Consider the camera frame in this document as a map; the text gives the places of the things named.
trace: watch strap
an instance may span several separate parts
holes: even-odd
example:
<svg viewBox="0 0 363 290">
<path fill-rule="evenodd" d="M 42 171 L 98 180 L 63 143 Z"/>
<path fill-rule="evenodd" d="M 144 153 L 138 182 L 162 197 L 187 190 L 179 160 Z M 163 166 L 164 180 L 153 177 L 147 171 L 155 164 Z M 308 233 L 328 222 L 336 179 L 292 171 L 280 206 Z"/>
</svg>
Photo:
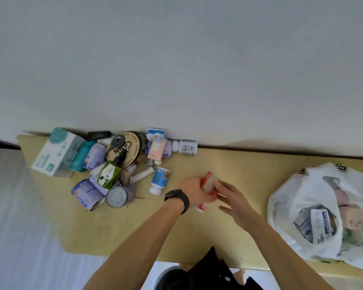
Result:
<svg viewBox="0 0 363 290">
<path fill-rule="evenodd" d="M 184 202 L 184 211 L 182 212 L 182 214 L 184 214 L 190 207 L 190 200 L 188 199 L 188 196 L 181 189 L 171 190 L 165 194 L 164 201 L 174 197 L 180 198 Z"/>
</svg>

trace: cardboard box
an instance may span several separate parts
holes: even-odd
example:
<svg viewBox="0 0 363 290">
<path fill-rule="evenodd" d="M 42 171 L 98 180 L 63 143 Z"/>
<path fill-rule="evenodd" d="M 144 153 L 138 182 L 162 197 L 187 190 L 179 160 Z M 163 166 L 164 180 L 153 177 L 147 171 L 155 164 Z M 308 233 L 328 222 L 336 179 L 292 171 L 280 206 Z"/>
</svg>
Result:
<svg viewBox="0 0 363 290">
<path fill-rule="evenodd" d="M 84 142 L 82 137 L 56 127 L 31 168 L 49 176 L 69 178 L 73 173 L 71 162 Z"/>
</svg>

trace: hand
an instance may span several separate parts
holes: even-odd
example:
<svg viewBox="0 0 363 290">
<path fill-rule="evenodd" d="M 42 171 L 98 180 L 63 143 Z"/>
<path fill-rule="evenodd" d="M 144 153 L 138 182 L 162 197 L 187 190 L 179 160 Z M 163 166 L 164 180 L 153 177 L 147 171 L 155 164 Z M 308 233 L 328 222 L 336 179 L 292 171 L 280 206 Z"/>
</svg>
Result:
<svg viewBox="0 0 363 290">
<path fill-rule="evenodd" d="M 258 217 L 259 214 L 234 185 L 215 181 L 215 188 L 220 193 L 218 199 L 231 207 L 219 206 L 219 209 L 232 216 L 237 225 L 248 232 L 253 225 L 252 220 Z"/>
<path fill-rule="evenodd" d="M 209 195 L 200 189 L 200 178 L 190 177 L 180 180 L 175 189 L 181 189 L 190 201 L 190 207 L 202 203 L 211 203 L 216 200 L 216 195 Z"/>
</svg>

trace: green bottle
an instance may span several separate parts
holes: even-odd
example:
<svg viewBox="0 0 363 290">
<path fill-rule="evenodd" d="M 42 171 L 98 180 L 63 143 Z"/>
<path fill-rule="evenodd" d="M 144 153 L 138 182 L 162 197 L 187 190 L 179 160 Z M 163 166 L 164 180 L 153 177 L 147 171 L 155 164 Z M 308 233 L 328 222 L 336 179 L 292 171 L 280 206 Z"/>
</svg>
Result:
<svg viewBox="0 0 363 290">
<path fill-rule="evenodd" d="M 120 178 L 122 172 L 121 166 L 127 153 L 128 151 L 126 149 L 122 149 L 121 153 L 113 161 L 107 162 L 98 176 L 97 183 L 99 185 L 106 189 L 111 189 L 114 186 Z"/>
</svg>

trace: wooden table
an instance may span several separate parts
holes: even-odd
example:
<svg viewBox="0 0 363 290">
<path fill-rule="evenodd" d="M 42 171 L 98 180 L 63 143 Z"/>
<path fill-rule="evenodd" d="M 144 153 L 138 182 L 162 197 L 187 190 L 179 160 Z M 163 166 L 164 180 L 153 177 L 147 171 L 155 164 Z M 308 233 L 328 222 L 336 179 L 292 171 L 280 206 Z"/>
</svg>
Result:
<svg viewBox="0 0 363 290">
<path fill-rule="evenodd" d="M 30 167 L 48 137 L 19 135 L 17 139 Z M 205 148 L 200 148 L 195 156 L 173 153 L 161 165 L 171 171 L 161 195 L 149 193 L 152 179 L 149 176 L 136 184 L 137 198 L 129 205 L 113 209 L 103 204 L 92 212 L 70 193 L 74 185 L 89 176 L 89 172 L 74 172 L 69 179 L 49 177 L 32 169 L 30 172 L 63 249 L 71 253 L 108 256 L 162 205 L 164 194 L 183 177 L 203 176 L 209 170 L 218 178 L 234 184 L 247 196 L 252 207 L 266 217 L 269 195 L 291 174 L 303 167 L 328 162 L 341 163 L 363 172 L 363 160 L 356 159 Z M 139 166 L 138 171 L 144 169 L 144 166 Z M 158 260 L 196 263 L 214 245 L 218 256 L 229 267 L 269 270 L 251 236 L 240 229 L 231 217 L 219 211 L 218 205 L 208 205 L 205 213 L 190 209 L 180 216 Z M 309 264 L 320 274 L 363 278 L 363 270 L 348 264 L 312 261 Z"/>
</svg>

